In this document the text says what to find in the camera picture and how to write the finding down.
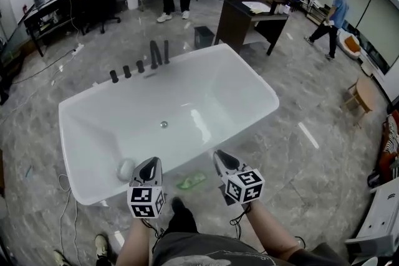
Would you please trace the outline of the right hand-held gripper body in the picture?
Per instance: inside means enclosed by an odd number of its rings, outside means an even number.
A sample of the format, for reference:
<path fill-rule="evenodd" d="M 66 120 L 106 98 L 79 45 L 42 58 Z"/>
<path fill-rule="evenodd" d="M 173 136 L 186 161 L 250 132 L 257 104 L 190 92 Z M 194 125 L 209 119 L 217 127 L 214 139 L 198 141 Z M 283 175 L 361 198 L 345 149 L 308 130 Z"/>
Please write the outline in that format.
<path fill-rule="evenodd" d="M 264 178 L 258 169 L 229 174 L 222 178 L 225 195 L 239 204 L 259 199 L 264 189 Z"/>

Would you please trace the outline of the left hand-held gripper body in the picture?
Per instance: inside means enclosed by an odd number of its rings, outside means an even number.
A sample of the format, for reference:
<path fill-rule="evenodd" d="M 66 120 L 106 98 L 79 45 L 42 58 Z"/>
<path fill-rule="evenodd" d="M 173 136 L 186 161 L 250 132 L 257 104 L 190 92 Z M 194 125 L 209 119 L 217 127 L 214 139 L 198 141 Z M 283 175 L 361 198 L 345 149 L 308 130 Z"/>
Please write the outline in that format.
<path fill-rule="evenodd" d="M 134 218 L 156 219 L 165 204 L 163 178 L 141 181 L 133 177 L 127 191 L 127 204 Z"/>

